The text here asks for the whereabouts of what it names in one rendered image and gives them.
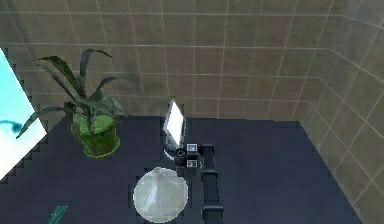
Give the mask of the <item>white round table lamp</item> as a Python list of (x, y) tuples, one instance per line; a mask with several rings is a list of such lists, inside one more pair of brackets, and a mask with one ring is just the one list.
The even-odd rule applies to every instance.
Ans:
[(133, 190), (137, 213), (152, 223), (174, 220), (188, 201), (188, 185), (175, 170), (155, 167), (144, 174)]

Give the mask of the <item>green potted house plant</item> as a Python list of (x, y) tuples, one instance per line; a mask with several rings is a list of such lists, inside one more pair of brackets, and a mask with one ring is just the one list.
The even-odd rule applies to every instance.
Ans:
[(74, 74), (65, 60), (56, 55), (34, 59), (35, 65), (51, 76), (64, 90), (69, 100), (62, 106), (37, 109), (19, 129), (16, 139), (20, 138), (37, 119), (51, 112), (62, 111), (70, 121), (73, 137), (83, 147), (87, 157), (105, 158), (119, 148), (117, 125), (127, 113), (116, 98), (103, 91), (103, 87), (112, 81), (125, 79), (125, 76), (113, 75), (103, 78), (94, 92), (88, 94), (86, 91), (88, 64), (95, 53), (111, 58), (109, 53), (101, 49), (84, 50), (80, 56), (78, 75)]

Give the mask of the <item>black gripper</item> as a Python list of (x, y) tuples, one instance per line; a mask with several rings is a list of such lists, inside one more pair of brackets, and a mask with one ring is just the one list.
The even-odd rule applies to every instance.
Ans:
[(177, 149), (174, 161), (177, 166), (185, 166), (187, 163), (186, 151), (184, 149)]

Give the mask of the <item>bright window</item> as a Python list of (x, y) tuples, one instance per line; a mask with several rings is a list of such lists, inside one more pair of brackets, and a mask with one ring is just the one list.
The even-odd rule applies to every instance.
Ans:
[(0, 48), (0, 182), (47, 134), (37, 120), (18, 137), (34, 108), (14, 69), (8, 49)]

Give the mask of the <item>silver open laptop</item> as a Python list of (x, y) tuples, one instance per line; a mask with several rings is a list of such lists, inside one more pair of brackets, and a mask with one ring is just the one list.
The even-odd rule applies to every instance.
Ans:
[(170, 160), (174, 160), (176, 151), (183, 147), (185, 134), (185, 117), (175, 99), (169, 102), (163, 131), (166, 135), (163, 151)]

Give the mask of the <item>teal flat strip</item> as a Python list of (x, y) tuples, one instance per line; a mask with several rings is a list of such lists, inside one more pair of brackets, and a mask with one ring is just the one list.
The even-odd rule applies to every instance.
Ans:
[(57, 206), (54, 211), (51, 213), (47, 224), (59, 224), (60, 220), (64, 216), (67, 210), (67, 206)]

